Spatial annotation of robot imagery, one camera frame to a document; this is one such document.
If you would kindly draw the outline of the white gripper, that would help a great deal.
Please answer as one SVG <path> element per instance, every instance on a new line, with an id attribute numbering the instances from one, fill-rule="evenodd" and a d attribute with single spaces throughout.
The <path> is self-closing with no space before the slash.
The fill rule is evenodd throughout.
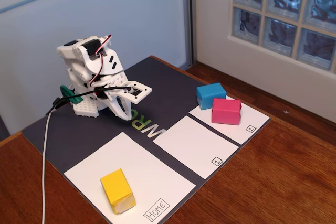
<path id="1" fill-rule="evenodd" d="M 109 87 L 126 86 L 128 79 L 124 72 L 113 75 L 98 76 L 90 85 L 91 90 Z M 131 120 L 131 102 L 121 96 L 127 89 L 98 91 L 90 95 L 90 103 L 94 105 L 108 105 L 108 108 L 119 118 Z"/>

